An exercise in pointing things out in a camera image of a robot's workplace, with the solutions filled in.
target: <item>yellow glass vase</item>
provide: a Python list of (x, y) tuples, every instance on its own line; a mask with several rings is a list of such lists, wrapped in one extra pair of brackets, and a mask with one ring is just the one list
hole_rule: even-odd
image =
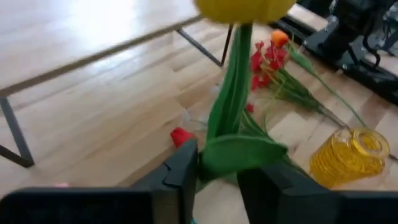
[(224, 24), (270, 23), (285, 16), (295, 0), (195, 0), (208, 19)]
[(384, 137), (370, 129), (339, 129), (310, 159), (310, 175), (332, 189), (382, 172), (390, 147)]

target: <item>black metal frame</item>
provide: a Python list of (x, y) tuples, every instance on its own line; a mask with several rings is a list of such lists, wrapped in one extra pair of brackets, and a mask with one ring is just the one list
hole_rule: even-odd
[(333, 0), (299, 0), (297, 4), (301, 5), (302, 7), (312, 11), (323, 18), (327, 18), (330, 16), (329, 7)]
[(383, 46), (379, 49), (389, 53), (392, 56), (398, 57), (398, 50), (394, 48), (394, 44), (398, 41), (398, 31), (395, 30), (385, 41)]
[[(177, 29), (176, 31), (184, 37), (187, 41), (189, 41), (194, 47), (196, 47), (200, 52), (206, 55), (210, 60), (212, 60), (216, 65), (222, 67), (225, 63), (226, 54), (228, 51), (229, 41), (231, 40), (231, 34), (233, 30), (233, 25), (229, 26), (228, 34), (226, 36), (223, 56), (221, 61), (219, 61), (213, 54), (211, 54), (206, 48), (204, 48), (201, 44), (199, 44), (195, 39), (189, 36), (182, 28)], [(4, 117), (6, 118), (7, 124), (11, 130), (12, 137), (15, 140), (17, 145), (19, 154), (16, 154), (9, 150), (8, 148), (0, 145), (0, 156), (9, 159), (16, 164), (29, 168), (32, 167), (35, 162), (33, 160), (32, 154), (29, 151), (29, 147), (25, 141), (24, 135), (22, 134), (21, 128), (18, 125), (17, 118), (12, 110), (12, 107), (6, 97), (0, 98), (0, 107), (2, 112), (4, 113)]]
[[(318, 31), (291, 16), (285, 16), (281, 20), (270, 24), (272, 28), (286, 32), (290, 37), (294, 36), (294, 42), (303, 45), (306, 50), (315, 52), (307, 45), (307, 39)], [(374, 67), (373, 63), (362, 58), (357, 65), (336, 67), (327, 58), (318, 57), (321, 61), (334, 69), (342, 69), (344, 74), (356, 80), (360, 84), (377, 93), (387, 101), (398, 105), (398, 77), (381, 68)]]
[(8, 99), (0, 98), (0, 106), (20, 154), (17, 155), (6, 147), (0, 145), (0, 156), (3, 156), (6, 159), (9, 159), (10, 161), (15, 162), (16, 164), (25, 168), (33, 166), (35, 162), (30, 154), (29, 147), (26, 144), (24, 135), (22, 134), (21, 128), (18, 125), (17, 118), (15, 117)]
[(224, 52), (219, 61), (212, 53), (210, 53), (206, 48), (204, 48), (201, 44), (199, 44), (195, 39), (193, 39), (189, 34), (187, 34), (183, 29), (176, 30), (183, 38), (185, 38), (188, 42), (190, 42), (194, 47), (196, 47), (200, 52), (206, 55), (210, 60), (212, 60), (216, 65), (222, 67), (225, 63), (226, 53), (228, 51), (229, 41), (231, 40), (231, 34), (233, 30), (233, 25), (230, 25), (228, 28), (228, 33), (225, 40)]

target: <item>light wood surface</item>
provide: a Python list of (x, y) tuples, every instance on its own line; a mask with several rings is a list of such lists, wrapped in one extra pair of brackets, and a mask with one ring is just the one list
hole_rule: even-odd
[(0, 3), (0, 96), (200, 19), (186, 0)]
[[(291, 14), (312, 26), (323, 19), (295, 6)], [(188, 32), (221, 57), (227, 27), (206, 21)], [(252, 44), (269, 38), (255, 27)], [(371, 128), (383, 134), (398, 156), (398, 109), (355, 81), (313, 60), (321, 76), (346, 98)], [(289, 62), (287, 69), (343, 121), (358, 125), (351, 112), (320, 83)], [(208, 113), (224, 71), (178, 34), (167, 34), (9, 99), (37, 165), (24, 169), (0, 157), (0, 195), (25, 186), (68, 182), (72, 186), (127, 186), (174, 152), (169, 132), (193, 131), (204, 145)], [(255, 101), (262, 119), (267, 103)], [(315, 114), (278, 102), (267, 120), (269, 133), (289, 146), (289, 154), (308, 169), (308, 158), (336, 126)], [(0, 142), (16, 151), (3, 116)], [(348, 184), (346, 189), (398, 190), (398, 164), (388, 161), (382, 175)], [(239, 190), (222, 181), (210, 184), (195, 200), (198, 223), (248, 223)]]

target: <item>green leaf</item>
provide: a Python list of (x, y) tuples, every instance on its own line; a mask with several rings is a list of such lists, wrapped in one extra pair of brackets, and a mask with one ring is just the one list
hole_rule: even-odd
[(346, 105), (351, 112), (353, 112), (353, 114), (355, 115), (356, 119), (358, 119), (358, 121), (364, 126), (366, 126), (366, 123), (363, 121), (363, 119), (361, 118), (361, 116), (355, 111), (355, 109), (343, 98), (341, 97), (339, 94), (337, 94), (337, 92), (335, 90), (333, 90), (332, 88), (330, 88), (330, 86), (328, 84), (326, 84), (325, 81), (322, 80), (322, 78), (316, 73), (315, 69), (312, 67), (311, 61), (309, 61), (309, 59), (307, 59), (304, 55), (302, 55), (299, 51), (295, 50), (294, 47), (290, 44), (290, 47), (288, 47), (288, 51), (289, 51), (289, 56), (290, 58), (296, 62), (297, 64), (299, 64), (302, 68), (304, 68), (309, 74), (311, 74), (313, 77), (315, 77), (318, 81), (320, 81), (320, 83), (322, 83), (322, 85), (333, 95), (335, 95), (342, 103), (344, 103), (344, 105)]
[(242, 124), (244, 126), (242, 131), (244, 133), (251, 133), (250, 135), (253, 136), (264, 136), (271, 139), (269, 135), (264, 132), (261, 127), (253, 120), (252, 116), (246, 110), (244, 110), (242, 113)]
[(252, 25), (237, 28), (223, 86), (209, 115), (207, 140), (236, 134), (249, 91), (249, 58)]
[(223, 180), (225, 182), (227, 182), (229, 184), (232, 184), (232, 185), (235, 185), (235, 186), (239, 185), (238, 176), (236, 175), (236, 173), (233, 173), (233, 174), (230, 174), (230, 175), (227, 175), (227, 176), (223, 177)]
[(246, 169), (281, 161), (287, 147), (267, 137), (230, 134), (211, 139), (200, 154), (199, 179), (206, 183)]

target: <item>yellow tulip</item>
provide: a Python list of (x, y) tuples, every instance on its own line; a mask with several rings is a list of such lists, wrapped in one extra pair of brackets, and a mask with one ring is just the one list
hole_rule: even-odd
[(269, 23), (285, 16), (295, 0), (194, 0), (208, 19), (225, 24)]

